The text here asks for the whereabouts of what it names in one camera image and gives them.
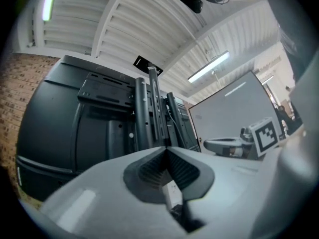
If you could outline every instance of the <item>fluorescent light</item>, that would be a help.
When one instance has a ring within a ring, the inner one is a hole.
[[[269,79],[265,80],[262,85],[265,85],[267,82],[269,82],[274,76],[270,77]]]
[[[53,0],[45,0],[42,11],[42,19],[47,21],[51,19]]]
[[[227,58],[230,57],[230,54],[228,51],[225,51],[223,54],[218,56],[217,58],[213,59],[211,62],[209,62],[207,65],[205,65],[203,68],[199,69],[196,73],[194,73],[192,76],[188,78],[188,81],[193,83],[198,78],[202,77],[204,74],[206,74],[208,71],[213,69],[214,67],[218,66],[220,63],[224,62]]]
[[[240,89],[246,84],[246,82],[240,84],[238,87],[234,88],[232,91],[229,91],[225,96],[229,96],[231,93],[234,93],[236,90]]]

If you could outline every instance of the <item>ceiling light fixture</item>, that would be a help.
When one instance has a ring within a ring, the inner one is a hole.
[[[265,85],[267,82],[269,82],[274,76],[270,77],[269,79],[265,80],[262,85]]]
[[[48,21],[51,19],[53,0],[44,0],[42,19]]]
[[[192,76],[190,76],[188,78],[188,81],[193,83],[194,81],[202,77],[204,74],[208,73],[211,69],[218,66],[220,63],[224,62],[229,57],[230,57],[229,51],[225,51],[224,53],[222,53],[221,55],[213,59],[211,62],[209,62],[207,65],[205,65],[203,68],[199,69]]]

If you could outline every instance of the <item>black vertical rail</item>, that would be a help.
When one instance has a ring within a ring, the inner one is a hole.
[[[167,100],[168,100],[168,106],[170,109],[171,117],[173,118],[173,120],[176,123],[176,125],[175,125],[177,127],[176,130],[179,130],[179,132],[180,132],[180,133],[176,132],[178,146],[181,148],[187,148],[187,146],[184,146],[184,142],[186,142],[186,141],[185,141],[185,137],[183,135],[181,117],[180,117],[179,110],[177,108],[174,94],[172,92],[167,94]]]
[[[168,138],[167,125],[165,121],[165,113],[162,109],[160,99],[160,86],[156,68],[149,69],[151,100],[154,117],[154,128],[156,140],[164,140]]]
[[[139,150],[149,149],[152,147],[152,132],[146,83],[143,78],[135,80],[135,114]]]

